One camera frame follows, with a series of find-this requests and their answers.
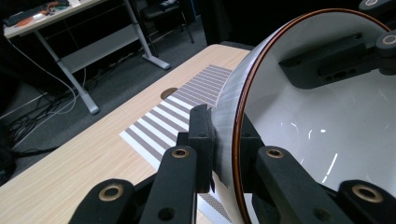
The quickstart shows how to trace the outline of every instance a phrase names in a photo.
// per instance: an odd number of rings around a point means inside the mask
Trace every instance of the black chair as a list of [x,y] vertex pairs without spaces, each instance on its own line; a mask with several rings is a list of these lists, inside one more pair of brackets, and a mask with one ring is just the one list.
[[[153,50],[153,54],[158,57],[157,50],[154,48],[154,45],[151,40],[151,36],[155,35],[159,31],[161,31],[162,26],[164,26],[169,21],[177,21],[181,31],[183,31],[183,25],[186,26],[187,32],[190,36],[191,43],[194,43],[194,39],[192,38],[192,34],[189,28],[189,24],[186,21],[184,16],[182,5],[179,1],[176,1],[174,4],[168,4],[164,6],[163,0],[155,0],[155,1],[147,1],[148,6],[139,7],[138,2],[136,0],[132,0],[132,8],[136,18],[140,24],[140,27],[148,40],[151,48]],[[148,24],[153,22],[156,24],[156,31],[150,32],[148,28]]]

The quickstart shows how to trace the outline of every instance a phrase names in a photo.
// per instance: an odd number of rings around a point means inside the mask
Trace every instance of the copper rim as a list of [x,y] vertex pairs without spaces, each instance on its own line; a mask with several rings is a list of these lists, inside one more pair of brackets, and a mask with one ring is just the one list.
[[304,14],[301,17],[298,17],[294,19],[293,21],[289,22],[287,25],[285,25],[280,31],[277,32],[274,37],[268,41],[268,44],[262,49],[260,52],[259,56],[257,57],[256,61],[252,65],[248,75],[247,75],[247,81],[244,84],[243,91],[241,93],[241,96],[239,97],[239,102],[238,102],[238,107],[236,110],[236,116],[234,119],[234,126],[233,126],[233,143],[232,143],[232,166],[233,166],[233,185],[235,188],[235,197],[236,201],[238,203],[239,211],[241,213],[242,219],[244,220],[245,223],[251,223],[250,217],[248,214],[248,209],[245,204],[245,196],[244,196],[244,191],[243,191],[243,186],[242,186],[242,176],[240,173],[240,154],[239,154],[239,145],[240,145],[240,136],[241,136],[241,128],[242,128],[242,119],[244,116],[244,111],[245,111],[245,105],[248,99],[248,91],[251,87],[253,78],[255,77],[258,68],[260,67],[260,64],[262,63],[263,58],[269,51],[269,49],[275,44],[275,42],[283,35],[285,34],[291,27],[296,25],[297,23],[304,21],[308,18],[311,18],[313,16],[316,16],[318,14],[322,13],[329,13],[329,12],[345,12],[345,13],[351,13],[351,14],[356,14],[359,16],[362,16],[363,18],[373,21],[380,27],[384,28],[387,32],[390,31],[390,29],[384,25],[382,22],[366,15],[358,11],[350,10],[350,9],[344,9],[344,8],[327,8],[327,9],[322,9],[318,11],[314,11],[311,13]]

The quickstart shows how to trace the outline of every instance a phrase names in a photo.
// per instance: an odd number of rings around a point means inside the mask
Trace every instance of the gray floor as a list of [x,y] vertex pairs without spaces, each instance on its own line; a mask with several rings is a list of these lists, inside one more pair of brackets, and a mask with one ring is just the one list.
[[[172,65],[171,70],[206,47],[205,33],[200,21],[191,25],[191,31],[195,40],[194,44],[190,42],[187,32],[180,32],[179,30],[155,43],[156,50],[160,54],[159,58],[170,63]],[[224,42],[224,44],[251,49],[249,46],[235,43]],[[47,149],[61,146],[171,71],[164,71],[154,64],[148,63],[141,57],[141,54],[142,51],[135,55],[130,55],[111,72],[102,76],[96,87],[89,90],[92,99],[100,107],[99,114],[91,115],[81,99],[78,98],[73,110],[66,114],[58,114],[42,123],[13,148],[13,150],[23,152],[33,148]],[[24,105],[40,94],[35,88],[22,84],[17,97],[7,112],[13,111],[15,108]],[[9,116],[3,118],[3,120],[5,122],[11,122],[22,111],[32,108],[35,102],[11,113]],[[47,155],[48,153],[17,159],[17,170],[14,176],[20,174]]]

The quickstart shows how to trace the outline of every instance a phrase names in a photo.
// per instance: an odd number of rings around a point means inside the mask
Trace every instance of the glossy white surface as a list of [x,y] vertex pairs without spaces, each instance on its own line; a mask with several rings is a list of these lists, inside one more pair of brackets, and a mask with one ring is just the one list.
[[[360,15],[337,10],[292,24],[251,51],[230,76],[213,110],[219,139],[217,188],[234,223],[242,219],[234,193],[231,151],[233,139],[239,138],[234,132],[240,125],[235,118],[242,112],[247,113],[264,144],[290,151],[319,183],[338,189],[343,180],[362,179],[396,195],[396,77],[374,71],[305,91],[291,86],[278,66],[285,59],[342,37],[356,33],[375,36],[385,30]],[[257,61],[259,55],[263,56],[261,62]],[[259,66],[256,73],[251,72],[254,66]],[[251,87],[247,85],[250,77],[254,77]],[[244,105],[241,99],[246,98]]]

